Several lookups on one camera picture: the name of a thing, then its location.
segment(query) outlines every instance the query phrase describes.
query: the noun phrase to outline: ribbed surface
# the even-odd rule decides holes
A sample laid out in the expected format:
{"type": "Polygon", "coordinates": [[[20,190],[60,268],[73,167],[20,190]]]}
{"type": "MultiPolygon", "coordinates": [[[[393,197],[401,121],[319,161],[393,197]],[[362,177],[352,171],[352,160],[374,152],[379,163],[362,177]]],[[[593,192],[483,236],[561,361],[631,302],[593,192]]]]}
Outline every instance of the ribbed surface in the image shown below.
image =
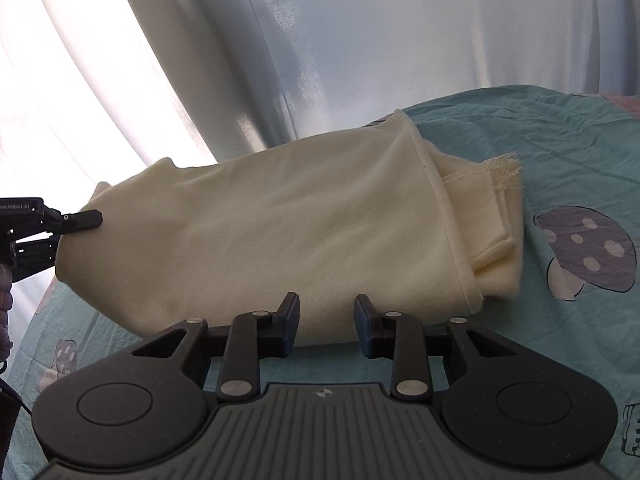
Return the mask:
{"type": "MultiPolygon", "coordinates": [[[[59,466],[46,480],[90,475],[59,466]]],[[[386,397],[376,384],[271,385],[255,402],[221,408],[182,455],[122,480],[606,480],[595,465],[573,472],[500,470],[450,442],[430,410],[386,397]]]]}

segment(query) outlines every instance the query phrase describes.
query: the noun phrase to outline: black strap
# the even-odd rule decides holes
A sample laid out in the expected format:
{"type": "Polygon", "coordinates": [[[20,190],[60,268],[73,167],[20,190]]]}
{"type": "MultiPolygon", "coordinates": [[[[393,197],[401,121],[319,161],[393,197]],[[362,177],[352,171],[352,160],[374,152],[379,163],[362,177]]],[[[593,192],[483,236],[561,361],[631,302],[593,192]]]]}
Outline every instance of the black strap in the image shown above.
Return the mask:
{"type": "Polygon", "coordinates": [[[4,467],[20,408],[24,408],[31,415],[31,410],[22,402],[20,395],[0,379],[0,472],[4,467]]]}

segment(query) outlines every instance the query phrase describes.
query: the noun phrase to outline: cream fabric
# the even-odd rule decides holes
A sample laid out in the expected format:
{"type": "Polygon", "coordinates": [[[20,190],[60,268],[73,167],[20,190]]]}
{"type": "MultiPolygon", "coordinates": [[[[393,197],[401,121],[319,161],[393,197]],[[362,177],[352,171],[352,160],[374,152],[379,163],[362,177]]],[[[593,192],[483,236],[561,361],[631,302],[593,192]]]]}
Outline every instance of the cream fabric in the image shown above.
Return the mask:
{"type": "Polygon", "coordinates": [[[296,140],[215,166],[168,158],[84,209],[56,274],[139,335],[187,317],[229,324],[300,295],[299,346],[356,339],[353,300],[424,322],[512,297],[522,261],[520,167],[444,155],[401,111],[379,126],[296,140]]]}

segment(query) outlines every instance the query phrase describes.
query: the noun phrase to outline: mushroom cap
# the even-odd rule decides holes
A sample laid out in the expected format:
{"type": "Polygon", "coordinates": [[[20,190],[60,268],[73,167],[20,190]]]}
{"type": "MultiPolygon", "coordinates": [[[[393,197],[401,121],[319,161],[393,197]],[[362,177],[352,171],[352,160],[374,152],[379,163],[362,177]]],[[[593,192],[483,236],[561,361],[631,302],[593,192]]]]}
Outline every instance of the mushroom cap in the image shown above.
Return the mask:
{"type": "Polygon", "coordinates": [[[636,279],[636,249],[613,219],[577,205],[563,206],[535,219],[559,265],[592,285],[626,292],[636,279]]]}

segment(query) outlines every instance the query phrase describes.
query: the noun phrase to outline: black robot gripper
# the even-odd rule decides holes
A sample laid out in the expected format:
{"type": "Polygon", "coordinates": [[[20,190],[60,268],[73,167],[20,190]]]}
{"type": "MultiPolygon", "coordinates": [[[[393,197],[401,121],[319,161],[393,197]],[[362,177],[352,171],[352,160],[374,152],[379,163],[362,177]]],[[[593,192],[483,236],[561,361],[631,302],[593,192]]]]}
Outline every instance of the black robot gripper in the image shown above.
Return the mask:
{"type": "Polygon", "coordinates": [[[259,360],[289,356],[300,318],[231,326],[188,319],[49,386],[33,428],[49,465],[38,478],[612,479],[599,465],[617,412],[597,382],[463,318],[423,326],[354,302],[367,358],[393,360],[381,384],[260,388],[259,360]],[[222,356],[215,392],[202,387],[222,356]],[[433,391],[429,356],[449,387],[433,391]]]}

